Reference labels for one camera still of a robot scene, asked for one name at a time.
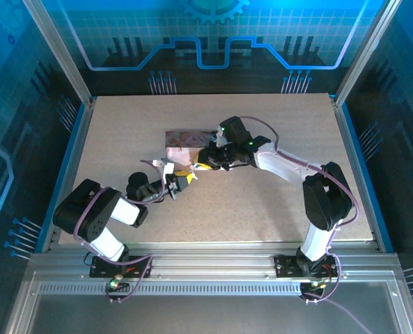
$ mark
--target gear graphic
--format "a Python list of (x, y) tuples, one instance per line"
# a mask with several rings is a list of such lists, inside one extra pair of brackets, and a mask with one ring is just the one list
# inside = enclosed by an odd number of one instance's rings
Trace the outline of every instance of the gear graphic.
[(24, 19), (22, 0), (0, 0), (0, 25), (9, 33), (21, 27)]
[(234, 19), (235, 14), (241, 14), (249, 0), (180, 0), (180, 4), (192, 19), (200, 19), (201, 23), (224, 24), (226, 19)]

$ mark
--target beige tabletop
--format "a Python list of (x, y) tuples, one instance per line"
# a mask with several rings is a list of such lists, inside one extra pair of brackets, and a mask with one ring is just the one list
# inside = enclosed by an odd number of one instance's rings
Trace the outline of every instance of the beige tabletop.
[[(125, 193), (133, 172), (158, 176), (140, 159), (165, 156), (171, 129), (215, 129), (231, 116), (256, 116), (279, 135), (279, 147), (326, 164), (338, 163), (359, 199), (334, 112), (326, 94), (169, 95), (99, 97), (75, 186), (86, 178)], [(245, 120), (253, 136), (273, 138), (263, 125)], [(109, 229), (124, 242), (302, 241), (309, 226), (302, 190), (255, 168), (197, 172), (198, 180), (163, 203), (149, 205), (140, 228), (111, 219)], [(364, 210), (337, 239), (372, 239)], [(62, 233), (62, 244), (73, 238)]]

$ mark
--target speckled surface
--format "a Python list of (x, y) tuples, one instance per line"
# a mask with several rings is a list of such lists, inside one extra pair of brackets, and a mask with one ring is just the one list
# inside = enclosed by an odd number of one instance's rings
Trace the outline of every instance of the speckled surface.
[[(99, 97), (88, 131), (75, 185), (91, 178), (123, 193), (129, 175), (157, 175), (140, 159), (165, 155), (168, 129), (214, 129), (231, 116), (256, 116), (281, 137), (279, 147), (299, 157), (343, 169), (359, 194), (326, 94), (307, 95), (174, 95)], [(256, 136), (272, 138), (264, 126), (245, 120)], [(177, 241), (301, 241), (309, 222), (302, 190), (276, 175), (255, 168), (231, 172), (197, 172), (198, 180), (176, 201), (150, 205), (144, 224), (130, 228), (111, 219), (110, 230), (126, 242)], [(362, 210), (357, 223), (337, 239), (371, 239)], [(73, 243), (62, 233), (62, 244)]]

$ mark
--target black mounting plate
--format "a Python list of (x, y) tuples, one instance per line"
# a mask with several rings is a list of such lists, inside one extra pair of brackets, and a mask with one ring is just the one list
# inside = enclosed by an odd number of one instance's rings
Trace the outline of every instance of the black mounting plate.
[[(139, 259), (140, 257), (141, 256), (129, 256), (129, 261)], [(98, 256), (94, 256), (92, 259), (89, 276), (91, 278), (113, 278), (115, 275), (121, 274), (124, 278), (140, 278), (147, 263), (148, 259), (129, 266), (115, 266), (101, 260)], [(150, 276), (151, 266), (152, 262), (150, 262), (149, 269), (144, 274), (144, 278), (148, 278)]]
[[(327, 258), (322, 261), (319, 265), (319, 270), (317, 270), (313, 277), (315, 278), (328, 278), (329, 272), (326, 268), (322, 267), (324, 264), (328, 264), (331, 269), (332, 277), (337, 277), (338, 269), (336, 268), (336, 262), (334, 257), (327, 256)], [(309, 277), (305, 276), (300, 267), (297, 265), (296, 256), (291, 255), (276, 255), (274, 256), (274, 270), (276, 271), (277, 278), (285, 277)]]

